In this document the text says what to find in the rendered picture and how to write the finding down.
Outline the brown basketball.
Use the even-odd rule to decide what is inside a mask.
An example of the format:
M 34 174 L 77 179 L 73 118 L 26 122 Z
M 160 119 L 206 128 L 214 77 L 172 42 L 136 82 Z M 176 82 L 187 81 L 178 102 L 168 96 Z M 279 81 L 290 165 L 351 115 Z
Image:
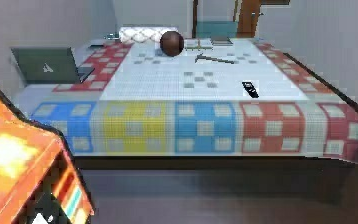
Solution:
M 160 49 L 167 56 L 178 56 L 184 49 L 184 38 L 177 31 L 167 31 L 160 38 Z

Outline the bed with colourful chequered cover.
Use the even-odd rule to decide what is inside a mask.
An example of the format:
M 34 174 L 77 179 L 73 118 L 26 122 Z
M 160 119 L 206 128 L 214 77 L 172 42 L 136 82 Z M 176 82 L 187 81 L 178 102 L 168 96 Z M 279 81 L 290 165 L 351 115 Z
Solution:
M 195 63 L 199 54 L 235 64 Z M 29 85 L 14 102 L 60 130 L 84 171 L 206 169 L 213 186 L 335 203 L 358 162 L 358 112 L 269 43 L 170 58 L 153 43 L 111 41 L 76 57 L 95 68 L 85 82 Z

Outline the grey hammer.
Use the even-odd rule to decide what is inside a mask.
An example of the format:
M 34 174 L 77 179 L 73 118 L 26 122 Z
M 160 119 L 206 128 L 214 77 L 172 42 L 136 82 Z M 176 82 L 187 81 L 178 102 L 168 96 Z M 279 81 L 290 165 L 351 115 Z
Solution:
M 221 63 L 227 63 L 227 64 L 235 64 L 235 61 L 214 58 L 214 57 L 210 57 L 210 56 L 205 56 L 203 54 L 199 54 L 196 56 L 195 63 L 198 62 L 199 60 L 208 60 L 208 61 L 215 61 L 215 62 L 221 62 Z

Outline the green and white book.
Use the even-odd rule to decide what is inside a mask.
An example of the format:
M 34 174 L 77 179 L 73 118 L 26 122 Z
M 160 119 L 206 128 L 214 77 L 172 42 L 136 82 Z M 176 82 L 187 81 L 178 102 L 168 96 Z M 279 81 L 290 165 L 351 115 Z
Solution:
M 185 50 L 211 50 L 213 45 L 209 39 L 186 39 Z

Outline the black remote control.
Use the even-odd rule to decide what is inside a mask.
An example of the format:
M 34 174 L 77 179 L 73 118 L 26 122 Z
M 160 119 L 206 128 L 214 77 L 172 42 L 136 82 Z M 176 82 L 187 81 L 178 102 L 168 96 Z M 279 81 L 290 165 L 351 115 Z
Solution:
M 256 91 L 256 88 L 254 87 L 254 85 L 251 82 L 243 82 L 242 85 L 243 85 L 243 88 L 245 89 L 245 91 L 250 95 L 251 98 L 259 97 L 259 95 Z

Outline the dark grey book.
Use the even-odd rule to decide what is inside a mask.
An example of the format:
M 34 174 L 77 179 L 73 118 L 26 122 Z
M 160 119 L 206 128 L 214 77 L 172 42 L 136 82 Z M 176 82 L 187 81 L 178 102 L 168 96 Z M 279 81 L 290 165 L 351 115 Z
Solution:
M 229 37 L 220 36 L 220 37 L 211 37 L 210 41 L 213 46 L 232 46 L 233 42 Z

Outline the white patterned pillow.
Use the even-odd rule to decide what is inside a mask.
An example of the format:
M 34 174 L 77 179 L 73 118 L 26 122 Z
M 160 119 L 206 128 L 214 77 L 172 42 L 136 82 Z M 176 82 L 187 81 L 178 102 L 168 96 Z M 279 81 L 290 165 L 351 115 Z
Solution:
M 159 43 L 162 35 L 169 31 L 177 32 L 176 27 L 133 26 L 121 27 L 119 38 L 122 43 Z

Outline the brown wooden room door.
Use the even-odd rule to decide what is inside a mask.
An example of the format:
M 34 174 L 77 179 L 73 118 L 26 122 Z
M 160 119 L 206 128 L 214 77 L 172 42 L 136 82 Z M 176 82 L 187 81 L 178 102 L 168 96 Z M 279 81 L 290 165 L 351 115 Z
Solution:
M 259 17 L 253 17 L 251 14 L 261 13 L 261 0 L 242 0 L 239 12 L 239 21 L 237 27 L 238 38 L 253 38 L 256 33 Z

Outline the dark green open laptop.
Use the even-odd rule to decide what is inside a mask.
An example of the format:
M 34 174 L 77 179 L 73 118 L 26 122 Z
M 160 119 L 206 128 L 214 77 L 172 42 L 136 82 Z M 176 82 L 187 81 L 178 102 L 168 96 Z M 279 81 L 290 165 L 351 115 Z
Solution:
M 77 66 L 70 47 L 12 47 L 27 84 L 80 84 L 95 70 Z

